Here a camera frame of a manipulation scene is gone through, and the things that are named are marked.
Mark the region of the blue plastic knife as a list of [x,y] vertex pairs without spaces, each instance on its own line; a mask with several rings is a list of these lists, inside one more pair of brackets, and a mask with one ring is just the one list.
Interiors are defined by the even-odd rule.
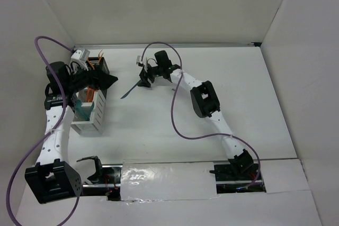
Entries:
[[126,98],[137,86],[139,82],[135,83],[120,99]]

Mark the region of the orange plastic fork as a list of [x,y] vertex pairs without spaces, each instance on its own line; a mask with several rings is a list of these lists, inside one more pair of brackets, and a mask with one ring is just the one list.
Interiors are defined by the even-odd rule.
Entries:
[[86,95],[86,102],[92,102],[94,98],[95,90],[88,87],[87,88],[87,95]]

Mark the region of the yellow plastic knife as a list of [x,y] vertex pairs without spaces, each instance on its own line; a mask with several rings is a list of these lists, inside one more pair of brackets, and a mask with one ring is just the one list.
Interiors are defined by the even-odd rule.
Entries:
[[87,62],[92,67],[92,69],[95,69],[99,66],[98,62],[93,62],[93,61],[90,61],[90,60],[88,60]]

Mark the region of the teal plastic knife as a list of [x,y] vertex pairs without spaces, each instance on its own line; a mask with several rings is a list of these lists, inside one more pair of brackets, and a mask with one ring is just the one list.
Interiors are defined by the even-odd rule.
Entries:
[[92,102],[91,107],[90,107],[89,112],[88,112],[89,117],[91,116],[91,113],[92,113],[94,107],[95,107],[95,103]]

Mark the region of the teal plastic spoon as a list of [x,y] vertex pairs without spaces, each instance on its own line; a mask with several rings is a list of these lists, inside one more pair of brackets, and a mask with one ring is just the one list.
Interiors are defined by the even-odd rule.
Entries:
[[88,121],[89,120],[88,114],[83,109],[82,102],[80,100],[77,100],[75,104],[75,117],[77,121]]

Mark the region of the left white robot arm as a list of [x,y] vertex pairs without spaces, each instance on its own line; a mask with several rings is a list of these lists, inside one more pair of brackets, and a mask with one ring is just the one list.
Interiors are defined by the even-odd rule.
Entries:
[[71,129],[101,132],[105,92],[118,81],[110,75],[104,59],[86,68],[57,61],[46,73],[46,138],[35,165],[24,175],[40,204],[80,196],[80,174],[68,162],[69,133]]

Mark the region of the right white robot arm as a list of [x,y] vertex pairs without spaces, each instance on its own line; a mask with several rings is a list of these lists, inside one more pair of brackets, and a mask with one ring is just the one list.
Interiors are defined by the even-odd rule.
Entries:
[[[201,140],[209,137],[218,137],[225,150],[227,160],[230,163],[230,174],[236,179],[244,179],[251,173],[255,165],[254,159],[249,150],[253,152],[257,160],[257,170],[252,172],[254,176],[251,185],[259,179],[261,162],[258,153],[243,139],[233,135],[231,128],[227,124],[220,107],[220,101],[212,82],[200,81],[182,69],[181,65],[173,64],[165,50],[155,53],[156,65],[148,63],[144,54],[137,57],[137,65],[141,67],[139,74],[139,87],[150,88],[158,77],[175,85],[175,91],[171,101],[171,123],[174,131],[186,140]],[[193,110],[197,117],[205,120],[210,125],[214,133],[205,134],[199,137],[188,137],[180,133],[175,125],[174,104],[178,90],[182,88],[189,92]]]

